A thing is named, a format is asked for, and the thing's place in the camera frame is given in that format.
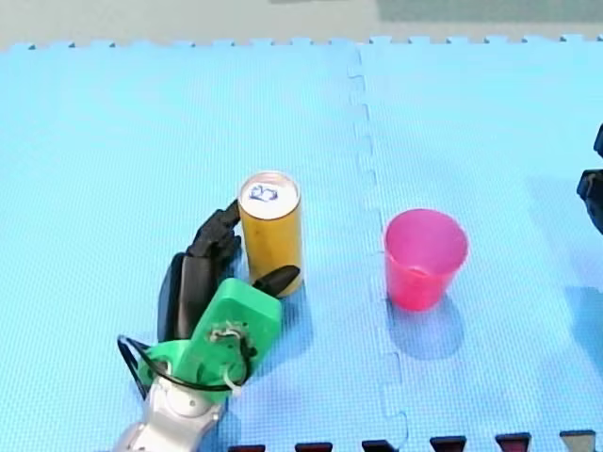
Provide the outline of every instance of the gray floor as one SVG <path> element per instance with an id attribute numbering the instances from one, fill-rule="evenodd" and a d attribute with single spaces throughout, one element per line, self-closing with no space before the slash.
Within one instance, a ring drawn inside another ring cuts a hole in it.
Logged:
<path id="1" fill-rule="evenodd" d="M 0 49 L 17 42 L 207 43 L 305 36 L 365 41 L 429 35 L 482 40 L 603 33 L 603 0 L 0 0 Z"/>

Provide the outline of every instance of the logo on can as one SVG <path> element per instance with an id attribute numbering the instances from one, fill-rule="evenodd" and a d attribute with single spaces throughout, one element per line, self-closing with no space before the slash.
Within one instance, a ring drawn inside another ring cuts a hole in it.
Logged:
<path id="1" fill-rule="evenodd" d="M 257 186 L 252 187 L 249 194 L 250 200 L 256 200 L 261 202 L 270 202 L 278 199 L 279 194 L 274 188 L 269 188 L 267 186 L 263 186 L 262 184 L 258 184 Z"/>

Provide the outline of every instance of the can top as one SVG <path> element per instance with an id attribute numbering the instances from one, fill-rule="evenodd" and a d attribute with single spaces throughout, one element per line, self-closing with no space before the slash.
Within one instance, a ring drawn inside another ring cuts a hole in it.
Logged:
<path id="1" fill-rule="evenodd" d="M 295 182 L 278 171 L 258 172 L 243 184 L 238 194 L 243 210 L 260 219 L 284 217 L 299 202 L 300 191 Z"/>

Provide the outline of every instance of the robotic hand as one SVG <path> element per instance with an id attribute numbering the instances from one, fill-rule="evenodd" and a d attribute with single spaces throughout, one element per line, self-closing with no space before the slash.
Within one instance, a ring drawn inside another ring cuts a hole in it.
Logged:
<path id="1" fill-rule="evenodd" d="M 596 136 L 595 151 L 603 157 L 603 124 Z M 597 230 L 603 234 L 603 169 L 587 169 L 578 184 L 578 195 Z"/>
<path id="2" fill-rule="evenodd" d="M 299 275 L 284 266 L 253 286 L 223 274 L 240 253 L 236 202 L 216 211 L 171 263 L 170 293 L 159 302 L 159 343 L 120 336 L 118 347 L 145 399 L 143 419 L 113 452 L 196 452 L 278 338 L 276 295 Z M 130 351 L 133 348 L 139 361 Z"/>
<path id="3" fill-rule="evenodd" d="M 168 295 L 159 299 L 159 342 L 188 339 L 226 270 L 240 255 L 241 237 L 237 202 L 217 210 L 195 234 L 186 252 L 176 254 L 166 280 Z"/>

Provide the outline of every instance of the green 3d-printed part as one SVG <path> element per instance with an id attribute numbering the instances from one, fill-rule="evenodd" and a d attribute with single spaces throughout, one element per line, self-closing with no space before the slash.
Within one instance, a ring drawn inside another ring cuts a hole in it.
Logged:
<path id="1" fill-rule="evenodd" d="M 244 376 L 236 331 L 253 349 L 251 373 L 264 359 L 281 332 L 281 301 L 241 280 L 224 280 L 207 306 L 190 339 L 169 341 L 146 350 L 156 362 L 168 363 L 178 379 L 203 385 L 223 385 L 225 376 L 238 381 Z M 150 384 L 153 374 L 144 363 L 139 366 L 140 379 Z M 222 402 L 230 391 L 206 392 L 213 403 Z"/>

